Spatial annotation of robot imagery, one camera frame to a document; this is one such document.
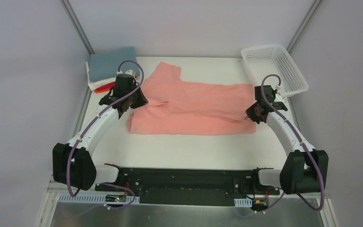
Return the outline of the salmon pink t-shirt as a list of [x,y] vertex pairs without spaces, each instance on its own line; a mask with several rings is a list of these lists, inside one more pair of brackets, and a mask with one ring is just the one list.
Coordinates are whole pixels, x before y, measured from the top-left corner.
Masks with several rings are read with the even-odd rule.
[[253,85],[219,85],[181,80],[182,69],[157,65],[142,85],[148,104],[130,114],[133,134],[235,135],[253,134],[256,123],[246,109],[253,104]]

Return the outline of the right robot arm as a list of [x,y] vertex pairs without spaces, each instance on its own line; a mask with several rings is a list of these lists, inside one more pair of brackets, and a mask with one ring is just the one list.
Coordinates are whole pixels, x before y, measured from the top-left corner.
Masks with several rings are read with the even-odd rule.
[[282,169],[257,168],[250,179],[250,189],[263,193],[268,186],[282,189],[286,194],[324,192],[328,171],[328,155],[307,142],[290,121],[283,102],[277,102],[270,85],[254,88],[255,103],[246,110],[255,123],[265,123],[276,134],[286,152]]

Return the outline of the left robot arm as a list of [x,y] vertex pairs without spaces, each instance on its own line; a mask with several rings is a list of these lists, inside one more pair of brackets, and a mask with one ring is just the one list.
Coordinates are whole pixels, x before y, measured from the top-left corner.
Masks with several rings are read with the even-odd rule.
[[125,178],[112,164],[97,165],[93,153],[111,126],[129,109],[148,104],[140,84],[129,73],[120,73],[114,87],[102,97],[87,125],[67,143],[57,143],[52,150],[53,179],[58,183],[88,190],[95,184],[107,183],[113,191],[125,186]]

